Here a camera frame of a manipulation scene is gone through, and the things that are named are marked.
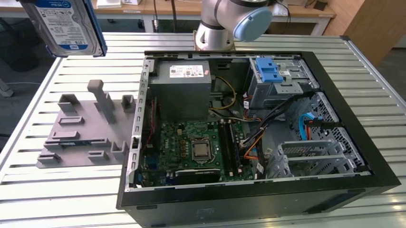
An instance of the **blue hard drive label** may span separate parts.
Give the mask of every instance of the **blue hard drive label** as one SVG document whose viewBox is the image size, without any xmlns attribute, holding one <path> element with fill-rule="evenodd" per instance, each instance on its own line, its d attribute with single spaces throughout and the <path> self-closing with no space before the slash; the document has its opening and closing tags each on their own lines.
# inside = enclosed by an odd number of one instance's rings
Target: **blue hard drive label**
<svg viewBox="0 0 406 228">
<path fill-rule="evenodd" d="M 37 0 L 36 8 L 56 44 L 68 50 L 84 50 L 88 42 L 74 11 L 66 0 Z"/>
</svg>

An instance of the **green motherboard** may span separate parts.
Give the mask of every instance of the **green motherboard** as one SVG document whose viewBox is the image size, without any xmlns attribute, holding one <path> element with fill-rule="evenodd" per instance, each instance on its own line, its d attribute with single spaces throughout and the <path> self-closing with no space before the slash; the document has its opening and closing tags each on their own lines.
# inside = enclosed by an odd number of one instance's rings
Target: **green motherboard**
<svg viewBox="0 0 406 228">
<path fill-rule="evenodd" d="M 240 165 L 237 175 L 229 176 L 224 172 L 217 125 L 217 122 L 161 124 L 159 154 L 148 161 L 157 164 L 153 167 L 156 172 L 151 171 L 148 174 L 151 186 L 171 185 L 165 171 L 181 169 L 219 169 L 217 182 L 252 180 L 249 163 Z M 243 139 L 240 122 L 232 122 L 231 125 L 235 140 L 239 142 Z"/>
</svg>

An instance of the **motherboard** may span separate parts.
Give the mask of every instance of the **motherboard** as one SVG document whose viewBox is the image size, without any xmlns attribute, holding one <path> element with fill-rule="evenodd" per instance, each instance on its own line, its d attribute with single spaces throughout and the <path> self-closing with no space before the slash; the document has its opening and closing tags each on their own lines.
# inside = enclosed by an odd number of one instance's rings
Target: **motherboard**
<svg viewBox="0 0 406 228">
<path fill-rule="evenodd" d="M 225 143 L 227 137 L 233 144 Z M 175 185 L 179 180 L 188 184 L 209 179 L 252 180 L 251 165 L 239 160 L 237 143 L 243 138 L 240 122 L 163 123 L 159 153 L 145 158 L 149 185 Z"/>
</svg>

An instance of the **slotted aluminum table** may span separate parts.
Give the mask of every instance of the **slotted aluminum table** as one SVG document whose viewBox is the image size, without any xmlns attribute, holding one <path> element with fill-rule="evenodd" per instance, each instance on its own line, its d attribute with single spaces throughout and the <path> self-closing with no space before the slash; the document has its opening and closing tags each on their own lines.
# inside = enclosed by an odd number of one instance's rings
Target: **slotted aluminum table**
<svg viewBox="0 0 406 228">
<path fill-rule="evenodd" d="M 0 227 L 139 227 L 115 209 L 120 165 L 37 169 L 37 155 L 64 93 L 81 100 L 90 79 L 112 99 L 137 96 L 144 50 L 192 50 L 192 34 L 105 33 L 106 57 L 56 59 L 0 154 Z M 406 183 L 406 105 L 350 41 L 339 37 L 261 36 L 237 50 L 312 51 L 400 182 Z M 406 185 L 327 214 L 219 223 L 223 227 L 404 227 Z"/>
</svg>

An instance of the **power supply label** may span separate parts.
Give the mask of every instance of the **power supply label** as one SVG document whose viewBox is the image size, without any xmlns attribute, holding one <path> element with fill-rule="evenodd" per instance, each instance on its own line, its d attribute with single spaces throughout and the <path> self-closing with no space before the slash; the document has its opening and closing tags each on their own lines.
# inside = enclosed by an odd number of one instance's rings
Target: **power supply label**
<svg viewBox="0 0 406 228">
<path fill-rule="evenodd" d="M 201 65 L 171 66 L 169 77 L 204 77 Z"/>
</svg>

